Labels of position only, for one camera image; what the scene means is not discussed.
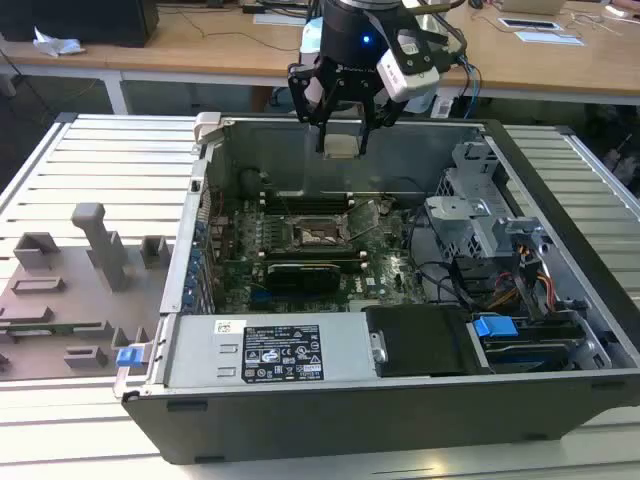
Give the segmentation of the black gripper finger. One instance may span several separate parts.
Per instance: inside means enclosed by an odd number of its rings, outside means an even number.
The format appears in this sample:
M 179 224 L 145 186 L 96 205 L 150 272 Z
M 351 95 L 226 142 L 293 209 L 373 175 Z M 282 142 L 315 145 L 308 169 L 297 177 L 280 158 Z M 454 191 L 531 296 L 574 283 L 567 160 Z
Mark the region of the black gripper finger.
M 346 92 L 341 67 L 330 58 L 318 58 L 313 66 L 291 64 L 288 67 L 287 81 L 298 120 L 318 128 L 317 153 L 325 150 L 327 123 Z M 311 101 L 306 96 L 306 90 L 313 82 L 320 86 L 317 101 Z
M 377 92 L 366 90 L 358 102 L 362 106 L 358 153 L 367 151 L 370 133 L 383 127 L 392 127 L 401 114 L 401 104 L 394 101 L 386 89 Z

